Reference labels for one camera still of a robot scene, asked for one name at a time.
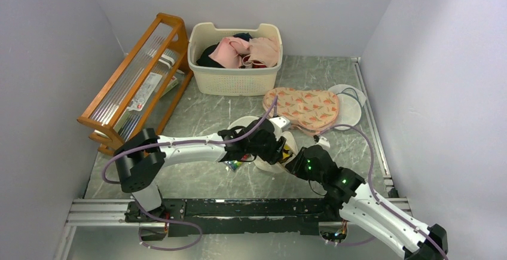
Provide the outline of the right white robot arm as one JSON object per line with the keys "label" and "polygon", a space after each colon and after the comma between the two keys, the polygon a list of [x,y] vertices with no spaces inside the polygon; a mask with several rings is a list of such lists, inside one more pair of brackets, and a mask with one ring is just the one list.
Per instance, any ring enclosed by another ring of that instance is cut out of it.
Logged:
{"label": "right white robot arm", "polygon": [[389,202],[351,169],[339,167],[319,145],[302,148],[286,170],[305,181],[322,185],[323,214],[355,224],[402,259],[447,259],[446,230],[417,220]]}

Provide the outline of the beige mesh laundry bag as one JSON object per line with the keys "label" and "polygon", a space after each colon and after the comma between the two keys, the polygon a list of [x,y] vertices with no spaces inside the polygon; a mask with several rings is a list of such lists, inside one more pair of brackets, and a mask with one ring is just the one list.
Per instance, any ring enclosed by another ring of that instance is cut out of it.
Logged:
{"label": "beige mesh laundry bag", "polygon": [[292,133],[283,128],[289,121],[283,117],[241,117],[218,134],[225,144],[220,159],[232,169],[238,164],[253,163],[265,172],[282,173],[298,151]]}

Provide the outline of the pink bra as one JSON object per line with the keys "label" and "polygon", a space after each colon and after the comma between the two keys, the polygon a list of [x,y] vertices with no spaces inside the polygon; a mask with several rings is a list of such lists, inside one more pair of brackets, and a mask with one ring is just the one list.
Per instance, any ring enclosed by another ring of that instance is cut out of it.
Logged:
{"label": "pink bra", "polygon": [[262,63],[268,68],[275,67],[280,57],[280,44],[275,38],[252,38],[250,41],[250,54],[242,58],[242,65]]}

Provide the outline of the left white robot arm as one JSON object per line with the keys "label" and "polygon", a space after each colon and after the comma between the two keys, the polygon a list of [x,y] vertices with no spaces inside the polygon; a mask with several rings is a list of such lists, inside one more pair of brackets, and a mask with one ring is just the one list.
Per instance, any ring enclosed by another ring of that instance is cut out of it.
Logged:
{"label": "left white robot arm", "polygon": [[241,117],[227,129],[200,137],[168,137],[143,129],[114,152],[123,193],[131,194],[149,221],[163,218],[166,205],[154,182],[159,171],[196,161],[253,162],[267,172],[281,173],[297,149],[291,132],[281,129],[283,118]]}

